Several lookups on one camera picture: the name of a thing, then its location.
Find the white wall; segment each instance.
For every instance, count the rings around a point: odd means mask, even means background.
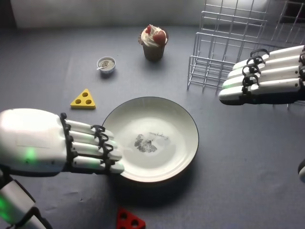
[[[255,0],[254,10],[261,10],[266,1]],[[45,28],[199,25],[205,0],[11,0],[11,3],[19,28]],[[251,3],[239,0],[239,7],[249,8]],[[236,0],[224,0],[224,4],[235,7]]]

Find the metal wire basket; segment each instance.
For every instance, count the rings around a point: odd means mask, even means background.
[[[232,7],[231,1],[227,1],[230,6],[224,0],[211,2],[206,1],[201,13],[200,32],[189,59],[187,89],[195,83],[218,90],[233,65],[248,59],[254,49],[271,52],[304,43],[304,3],[252,0],[251,5],[240,5],[237,0]],[[287,10],[292,8],[295,15],[291,16]]]

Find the red triangle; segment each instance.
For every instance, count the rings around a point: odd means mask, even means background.
[[[119,208],[116,223],[117,229],[144,229],[145,227],[146,224],[142,219],[123,208]]]

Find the yellow triangular block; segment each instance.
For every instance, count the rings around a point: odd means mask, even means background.
[[[73,109],[95,109],[95,103],[88,89],[85,89],[76,99],[71,103]]]

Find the robotic hand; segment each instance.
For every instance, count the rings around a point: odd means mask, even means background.
[[[35,109],[0,113],[0,216],[15,229],[51,229],[35,200],[10,175],[51,177],[60,172],[122,173],[113,134]]]
[[[253,56],[257,52],[266,54]],[[248,60],[234,65],[218,96],[226,105],[291,104],[305,100],[305,46],[274,52],[254,50]],[[305,183],[305,160],[298,173]]]

